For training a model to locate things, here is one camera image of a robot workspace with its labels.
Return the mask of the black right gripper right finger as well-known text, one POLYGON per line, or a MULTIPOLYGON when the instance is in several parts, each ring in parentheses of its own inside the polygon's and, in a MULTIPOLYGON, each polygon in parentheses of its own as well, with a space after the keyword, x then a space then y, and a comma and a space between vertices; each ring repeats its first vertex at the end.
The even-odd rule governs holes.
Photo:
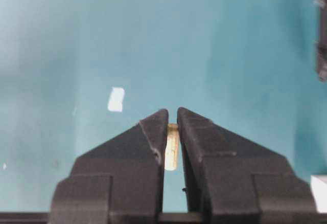
POLYGON ((317 223, 310 186, 281 154, 181 107, 189 211, 206 223, 317 223))

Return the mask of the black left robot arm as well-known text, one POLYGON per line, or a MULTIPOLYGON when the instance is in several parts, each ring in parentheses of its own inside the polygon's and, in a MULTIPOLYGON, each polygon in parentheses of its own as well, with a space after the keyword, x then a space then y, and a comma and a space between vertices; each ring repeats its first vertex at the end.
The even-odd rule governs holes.
POLYGON ((326 82, 326 0, 314 0, 318 6, 318 41, 316 44, 316 73, 326 82))

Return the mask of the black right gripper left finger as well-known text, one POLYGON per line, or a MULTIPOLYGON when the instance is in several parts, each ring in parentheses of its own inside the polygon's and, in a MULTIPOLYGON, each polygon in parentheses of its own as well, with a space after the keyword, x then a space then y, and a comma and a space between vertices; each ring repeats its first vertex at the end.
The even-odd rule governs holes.
POLYGON ((55 189, 49 223, 157 223, 168 111, 79 156, 55 189))

